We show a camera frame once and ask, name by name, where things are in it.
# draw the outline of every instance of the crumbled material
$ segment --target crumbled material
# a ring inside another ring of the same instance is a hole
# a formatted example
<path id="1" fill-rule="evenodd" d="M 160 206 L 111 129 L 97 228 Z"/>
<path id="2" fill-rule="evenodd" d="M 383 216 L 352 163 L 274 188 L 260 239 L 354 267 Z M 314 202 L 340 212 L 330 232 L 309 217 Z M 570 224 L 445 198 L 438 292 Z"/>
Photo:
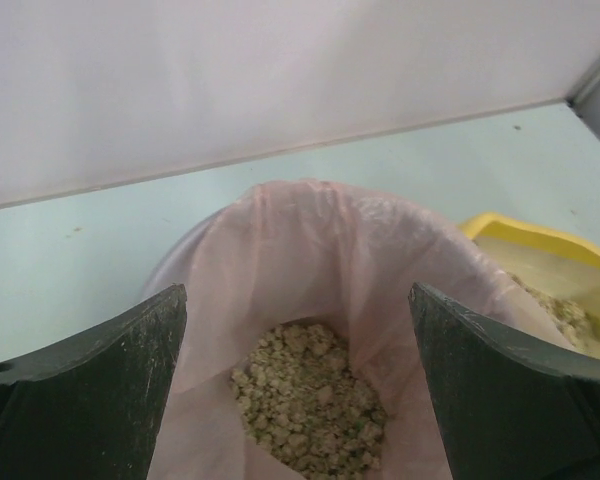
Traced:
<path id="1" fill-rule="evenodd" d="M 511 275 L 549 314 L 560 333 L 580 353 L 600 357 L 600 319 L 572 300 L 553 298 Z"/>
<path id="2" fill-rule="evenodd" d="M 279 326 L 232 372 L 247 435 L 308 480 L 380 468 L 387 415 L 351 373 L 347 344 L 322 325 Z"/>

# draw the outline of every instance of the dark green plastic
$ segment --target dark green plastic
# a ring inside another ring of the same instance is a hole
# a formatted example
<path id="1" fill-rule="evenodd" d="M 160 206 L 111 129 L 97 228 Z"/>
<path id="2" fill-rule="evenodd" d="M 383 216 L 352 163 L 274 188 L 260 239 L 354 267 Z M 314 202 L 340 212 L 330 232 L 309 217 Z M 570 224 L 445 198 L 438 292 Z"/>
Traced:
<path id="1" fill-rule="evenodd" d="M 0 364 L 0 480 L 145 480 L 186 325 L 173 286 Z"/>
<path id="2" fill-rule="evenodd" d="M 454 480 L 600 480 L 599 360 L 429 286 L 410 302 Z"/>

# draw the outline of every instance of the scattered crumb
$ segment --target scattered crumb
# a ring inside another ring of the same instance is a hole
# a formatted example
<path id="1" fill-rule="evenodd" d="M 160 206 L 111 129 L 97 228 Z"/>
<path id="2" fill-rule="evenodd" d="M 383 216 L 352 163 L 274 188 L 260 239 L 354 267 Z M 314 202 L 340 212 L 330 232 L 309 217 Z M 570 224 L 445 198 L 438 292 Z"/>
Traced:
<path id="1" fill-rule="evenodd" d="M 581 353 L 600 358 L 600 319 L 572 300 L 553 298 L 511 277 L 549 314 L 560 333 Z"/>
<path id="2" fill-rule="evenodd" d="M 387 415 L 331 330 L 276 327 L 231 378 L 247 435 L 305 478 L 362 479 L 380 468 Z"/>

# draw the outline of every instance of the granular food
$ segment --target granular food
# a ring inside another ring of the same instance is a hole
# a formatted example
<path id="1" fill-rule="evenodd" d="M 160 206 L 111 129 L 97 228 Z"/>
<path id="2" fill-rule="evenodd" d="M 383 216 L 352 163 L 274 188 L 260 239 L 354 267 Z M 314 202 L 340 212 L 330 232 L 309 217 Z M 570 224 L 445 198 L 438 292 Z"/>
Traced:
<path id="1" fill-rule="evenodd" d="M 305 478 L 361 479 L 380 468 L 387 415 L 328 328 L 276 327 L 231 378 L 247 435 Z"/>
<path id="2" fill-rule="evenodd" d="M 600 358 L 600 319 L 588 313 L 573 300 L 558 299 L 540 290 L 531 288 L 520 280 L 511 277 L 523 287 L 549 314 L 560 333 L 577 351 Z"/>

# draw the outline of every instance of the metal frame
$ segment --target metal frame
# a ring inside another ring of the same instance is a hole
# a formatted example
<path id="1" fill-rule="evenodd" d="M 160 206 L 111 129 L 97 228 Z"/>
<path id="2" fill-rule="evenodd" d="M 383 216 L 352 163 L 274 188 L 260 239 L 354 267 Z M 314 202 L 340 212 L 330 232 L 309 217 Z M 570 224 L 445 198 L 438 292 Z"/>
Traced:
<path id="1" fill-rule="evenodd" d="M 567 95 L 567 102 L 576 111 L 600 85 L 600 58 L 576 83 Z"/>

